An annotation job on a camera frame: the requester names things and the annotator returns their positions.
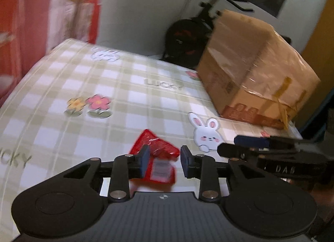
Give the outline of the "red snack packet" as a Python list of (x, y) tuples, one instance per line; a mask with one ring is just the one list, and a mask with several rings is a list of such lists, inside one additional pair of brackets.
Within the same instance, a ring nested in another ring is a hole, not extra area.
[(172, 162), (178, 160), (180, 150), (166, 140), (156, 136), (149, 129), (145, 129), (137, 138), (129, 154), (137, 154), (144, 145), (148, 145), (150, 157), (142, 180), (155, 184), (175, 184), (176, 168)]

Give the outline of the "brown cardboard box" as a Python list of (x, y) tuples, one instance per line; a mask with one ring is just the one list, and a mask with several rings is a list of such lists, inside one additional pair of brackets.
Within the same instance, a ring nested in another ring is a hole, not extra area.
[(320, 83), (270, 24), (230, 10), (196, 70), (221, 117), (276, 129), (288, 127)]

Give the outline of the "checked bunny tablecloth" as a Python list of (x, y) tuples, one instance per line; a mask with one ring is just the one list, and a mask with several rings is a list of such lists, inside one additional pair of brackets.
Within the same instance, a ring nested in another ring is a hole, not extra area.
[(128, 153), (145, 129), (197, 154), (195, 113), (218, 114), (194, 71), (68, 39), (38, 61), (1, 107), (1, 241), (18, 230), (22, 191), (91, 157)]

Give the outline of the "black exercise bike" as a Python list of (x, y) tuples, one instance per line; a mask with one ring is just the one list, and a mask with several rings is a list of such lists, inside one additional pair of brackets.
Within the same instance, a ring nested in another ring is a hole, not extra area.
[[(201, 2), (201, 11), (197, 16), (184, 18), (173, 23), (165, 35), (165, 49), (162, 54), (162, 61), (179, 65), (189, 69), (195, 69), (200, 62), (205, 47), (214, 30), (215, 20), (221, 16), (221, 11), (216, 11), (215, 16), (209, 12), (219, 0)], [(238, 2), (245, 3), (246, 0), (226, 0), (238, 10), (246, 13), (253, 13), (253, 9), (245, 9), (238, 5)]]

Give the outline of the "printed red backdrop cloth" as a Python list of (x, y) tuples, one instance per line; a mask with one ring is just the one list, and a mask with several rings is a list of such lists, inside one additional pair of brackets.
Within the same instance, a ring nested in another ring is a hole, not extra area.
[(1, 0), (1, 102), (68, 38), (96, 43), (102, 0)]

